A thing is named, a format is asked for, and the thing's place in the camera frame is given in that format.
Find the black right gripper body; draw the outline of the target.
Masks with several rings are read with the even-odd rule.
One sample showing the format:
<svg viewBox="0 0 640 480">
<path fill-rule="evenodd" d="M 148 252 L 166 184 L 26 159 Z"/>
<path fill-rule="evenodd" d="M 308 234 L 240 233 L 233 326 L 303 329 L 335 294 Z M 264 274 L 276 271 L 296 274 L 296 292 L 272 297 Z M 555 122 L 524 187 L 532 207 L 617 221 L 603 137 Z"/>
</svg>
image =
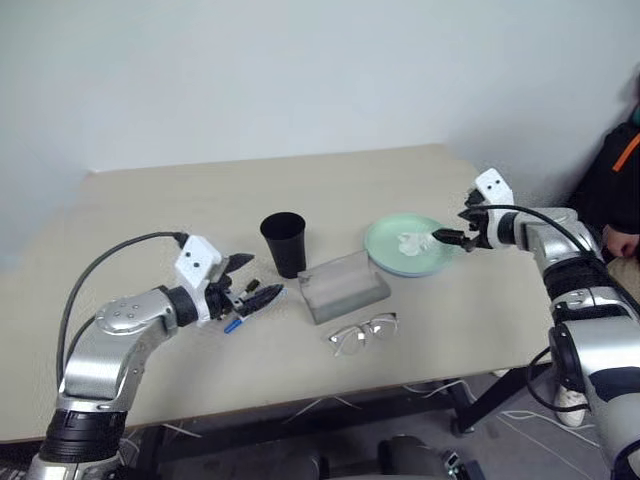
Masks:
<svg viewBox="0 0 640 480">
<path fill-rule="evenodd" d="M 466 252 L 475 249 L 488 248 L 488 213 L 480 208 L 467 208 L 458 214 L 458 217 L 468 223 L 470 232 L 475 232 L 476 236 L 463 238 L 462 247 Z"/>
</svg>

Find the black plastic cup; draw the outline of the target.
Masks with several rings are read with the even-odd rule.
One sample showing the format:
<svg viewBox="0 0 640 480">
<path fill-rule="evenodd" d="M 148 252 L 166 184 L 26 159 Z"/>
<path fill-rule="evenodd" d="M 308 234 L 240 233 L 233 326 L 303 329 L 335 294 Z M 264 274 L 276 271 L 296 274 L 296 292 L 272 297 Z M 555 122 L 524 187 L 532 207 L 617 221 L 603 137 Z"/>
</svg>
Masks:
<svg viewBox="0 0 640 480">
<path fill-rule="evenodd" d="M 277 212 L 260 224 L 260 232 L 281 277 L 296 278 L 306 269 L 304 218 L 293 212 Z"/>
</svg>

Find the person in black jacket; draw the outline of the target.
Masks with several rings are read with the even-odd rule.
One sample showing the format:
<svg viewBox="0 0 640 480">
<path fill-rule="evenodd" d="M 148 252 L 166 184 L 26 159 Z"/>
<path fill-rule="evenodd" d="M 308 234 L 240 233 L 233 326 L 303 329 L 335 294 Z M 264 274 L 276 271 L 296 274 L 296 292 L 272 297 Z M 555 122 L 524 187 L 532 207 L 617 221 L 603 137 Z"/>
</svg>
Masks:
<svg viewBox="0 0 640 480">
<path fill-rule="evenodd" d="M 629 116 L 605 135 L 567 206 L 598 241 L 608 273 L 640 303 L 640 244 L 633 257 L 615 257 L 603 238 L 606 225 L 640 235 L 640 73 Z"/>
</svg>

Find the clear frame glasses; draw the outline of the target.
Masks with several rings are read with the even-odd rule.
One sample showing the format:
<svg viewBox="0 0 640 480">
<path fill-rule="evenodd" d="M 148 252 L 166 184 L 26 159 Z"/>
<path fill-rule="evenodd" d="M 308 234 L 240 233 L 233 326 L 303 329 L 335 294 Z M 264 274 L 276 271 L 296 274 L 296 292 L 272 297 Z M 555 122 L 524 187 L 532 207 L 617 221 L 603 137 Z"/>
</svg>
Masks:
<svg viewBox="0 0 640 480">
<path fill-rule="evenodd" d="M 327 337 L 335 356 L 355 355 L 371 340 L 393 339 L 398 332 L 399 321 L 395 312 L 381 313 L 369 320 L 343 327 Z"/>
</svg>

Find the crumpled white tissue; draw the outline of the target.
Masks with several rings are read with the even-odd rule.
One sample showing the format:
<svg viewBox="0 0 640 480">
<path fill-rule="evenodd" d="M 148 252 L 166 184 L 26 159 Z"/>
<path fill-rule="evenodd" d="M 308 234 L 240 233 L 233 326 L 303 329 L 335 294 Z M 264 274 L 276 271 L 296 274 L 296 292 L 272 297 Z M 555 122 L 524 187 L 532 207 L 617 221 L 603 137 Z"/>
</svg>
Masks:
<svg viewBox="0 0 640 480">
<path fill-rule="evenodd" d="M 426 232 L 403 232 L 397 240 L 399 252 L 407 257 L 424 255 L 436 244 L 433 235 Z"/>
</svg>

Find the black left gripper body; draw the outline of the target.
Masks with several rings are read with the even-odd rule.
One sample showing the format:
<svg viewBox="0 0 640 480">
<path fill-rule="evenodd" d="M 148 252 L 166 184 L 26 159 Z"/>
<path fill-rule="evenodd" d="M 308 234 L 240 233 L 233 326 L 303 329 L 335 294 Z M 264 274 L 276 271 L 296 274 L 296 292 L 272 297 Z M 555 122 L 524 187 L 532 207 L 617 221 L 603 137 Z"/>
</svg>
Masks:
<svg viewBox="0 0 640 480">
<path fill-rule="evenodd" d="M 229 316 L 239 317 L 238 310 L 244 305 L 241 296 L 232 290 L 232 279 L 227 274 L 208 284 L 205 300 L 212 320 L 223 320 Z"/>
</svg>

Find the grey felt glasses case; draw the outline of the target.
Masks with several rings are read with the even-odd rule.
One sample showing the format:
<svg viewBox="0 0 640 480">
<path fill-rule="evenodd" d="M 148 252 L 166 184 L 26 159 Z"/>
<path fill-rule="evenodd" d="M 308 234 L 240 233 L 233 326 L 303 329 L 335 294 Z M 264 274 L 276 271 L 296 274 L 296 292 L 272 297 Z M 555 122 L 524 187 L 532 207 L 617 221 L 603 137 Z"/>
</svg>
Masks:
<svg viewBox="0 0 640 480">
<path fill-rule="evenodd" d="M 390 286 L 371 266 L 366 251 L 299 272 L 297 278 L 316 325 L 350 314 L 391 295 Z"/>
</svg>

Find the white shoe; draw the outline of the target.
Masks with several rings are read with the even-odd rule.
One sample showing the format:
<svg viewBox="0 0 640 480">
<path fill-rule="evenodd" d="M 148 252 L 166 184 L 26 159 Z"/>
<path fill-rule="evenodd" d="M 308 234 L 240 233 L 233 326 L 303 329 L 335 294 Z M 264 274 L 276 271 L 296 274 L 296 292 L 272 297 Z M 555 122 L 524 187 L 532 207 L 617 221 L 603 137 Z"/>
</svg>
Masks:
<svg viewBox="0 0 640 480">
<path fill-rule="evenodd" d="M 556 391 L 554 405 L 557 408 L 566 409 L 574 408 L 582 404 L 586 404 L 586 397 L 573 390 L 569 390 L 566 387 L 560 385 Z M 583 424 L 585 418 L 585 410 L 572 410 L 572 411 L 557 411 L 556 417 L 558 420 L 568 428 L 578 428 Z"/>
</svg>

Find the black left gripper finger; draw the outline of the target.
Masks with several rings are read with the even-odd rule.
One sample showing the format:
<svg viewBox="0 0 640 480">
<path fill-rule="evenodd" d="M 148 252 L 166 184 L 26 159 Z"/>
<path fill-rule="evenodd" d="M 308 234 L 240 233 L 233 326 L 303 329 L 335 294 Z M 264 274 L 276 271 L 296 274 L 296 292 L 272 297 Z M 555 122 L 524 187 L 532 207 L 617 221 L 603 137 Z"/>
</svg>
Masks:
<svg viewBox="0 0 640 480">
<path fill-rule="evenodd" d="M 254 294 L 242 301 L 240 313 L 256 313 L 267 307 L 283 291 L 283 284 L 274 284 L 256 290 Z"/>
<path fill-rule="evenodd" d="M 251 262 L 253 259 L 254 255 L 249 253 L 232 254 L 226 259 L 224 273 L 231 274 Z"/>
</svg>

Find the mint green plate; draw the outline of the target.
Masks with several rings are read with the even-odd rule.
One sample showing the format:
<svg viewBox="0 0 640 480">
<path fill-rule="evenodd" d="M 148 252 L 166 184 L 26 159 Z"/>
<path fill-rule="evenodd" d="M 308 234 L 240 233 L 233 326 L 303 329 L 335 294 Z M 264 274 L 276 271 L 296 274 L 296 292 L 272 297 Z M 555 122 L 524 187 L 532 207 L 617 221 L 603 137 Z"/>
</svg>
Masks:
<svg viewBox="0 0 640 480">
<path fill-rule="evenodd" d="M 364 248 L 369 258 L 393 269 L 417 273 L 453 261 L 456 250 L 452 245 L 436 240 L 433 248 L 424 255 L 407 257 L 398 250 L 397 236 L 403 232 L 433 233 L 442 228 L 434 219 L 415 213 L 399 213 L 385 216 L 373 223 L 364 238 Z"/>
</svg>

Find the person's bare hand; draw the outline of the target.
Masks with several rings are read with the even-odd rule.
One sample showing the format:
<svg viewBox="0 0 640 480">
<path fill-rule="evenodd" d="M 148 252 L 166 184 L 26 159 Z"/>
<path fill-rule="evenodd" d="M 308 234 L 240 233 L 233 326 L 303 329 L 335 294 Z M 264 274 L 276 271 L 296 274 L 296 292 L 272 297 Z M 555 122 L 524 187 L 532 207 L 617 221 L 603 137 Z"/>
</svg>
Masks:
<svg viewBox="0 0 640 480">
<path fill-rule="evenodd" d="M 640 244 L 639 234 L 620 232 L 610 225 L 605 226 L 603 238 L 606 249 L 615 257 L 633 257 Z"/>
</svg>

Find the light blue plate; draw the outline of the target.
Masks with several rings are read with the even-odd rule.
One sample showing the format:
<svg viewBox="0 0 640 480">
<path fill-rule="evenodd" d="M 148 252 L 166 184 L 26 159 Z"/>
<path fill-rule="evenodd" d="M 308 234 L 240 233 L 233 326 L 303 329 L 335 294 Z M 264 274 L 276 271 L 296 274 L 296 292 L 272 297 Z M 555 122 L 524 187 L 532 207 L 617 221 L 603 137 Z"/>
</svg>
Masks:
<svg viewBox="0 0 640 480">
<path fill-rule="evenodd" d="M 402 277 L 402 278 L 424 278 L 427 276 L 438 274 L 439 272 L 445 270 L 448 267 L 448 264 L 444 264 L 444 265 L 437 266 L 434 269 L 428 269 L 428 270 L 420 271 L 417 273 L 411 273 L 411 272 L 405 272 L 405 271 L 393 269 L 373 259 L 370 259 L 370 262 L 376 267 L 380 268 L 382 271 L 385 271 L 389 274 L 395 275 L 397 277 Z"/>
</svg>

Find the small black device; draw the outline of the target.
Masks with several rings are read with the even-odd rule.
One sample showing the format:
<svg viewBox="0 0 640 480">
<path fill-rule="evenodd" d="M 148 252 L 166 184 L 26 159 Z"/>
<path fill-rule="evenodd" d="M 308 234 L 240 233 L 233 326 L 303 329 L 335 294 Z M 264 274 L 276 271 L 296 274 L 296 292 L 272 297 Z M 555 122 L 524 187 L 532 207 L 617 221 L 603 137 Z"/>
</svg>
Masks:
<svg viewBox="0 0 640 480">
<path fill-rule="evenodd" d="M 446 451 L 443 463 L 449 480 L 486 480 L 477 460 L 463 461 L 455 451 Z"/>
</svg>

